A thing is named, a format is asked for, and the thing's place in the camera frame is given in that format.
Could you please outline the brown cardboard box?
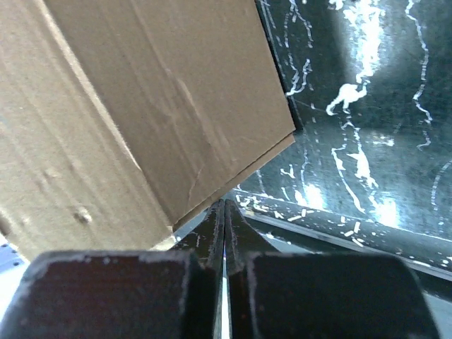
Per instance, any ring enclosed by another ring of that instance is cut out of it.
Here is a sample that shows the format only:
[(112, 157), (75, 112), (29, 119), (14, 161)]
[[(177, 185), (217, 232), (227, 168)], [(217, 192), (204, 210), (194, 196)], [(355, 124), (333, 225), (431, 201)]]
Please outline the brown cardboard box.
[(1, 235), (166, 249), (295, 129), (254, 1), (2, 1)]

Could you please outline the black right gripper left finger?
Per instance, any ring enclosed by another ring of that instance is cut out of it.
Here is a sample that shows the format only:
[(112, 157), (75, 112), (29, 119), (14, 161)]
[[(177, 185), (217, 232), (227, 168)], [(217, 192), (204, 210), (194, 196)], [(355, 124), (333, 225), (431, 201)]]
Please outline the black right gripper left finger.
[(217, 338), (225, 203), (166, 251), (49, 251), (25, 271), (2, 338)]

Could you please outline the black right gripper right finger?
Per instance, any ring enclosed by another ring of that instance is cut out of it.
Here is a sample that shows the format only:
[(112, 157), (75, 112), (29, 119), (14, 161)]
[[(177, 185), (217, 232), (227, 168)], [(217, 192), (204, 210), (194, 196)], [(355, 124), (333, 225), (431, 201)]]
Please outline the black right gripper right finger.
[(398, 258), (282, 253), (225, 201), (233, 338), (438, 338), (415, 274)]

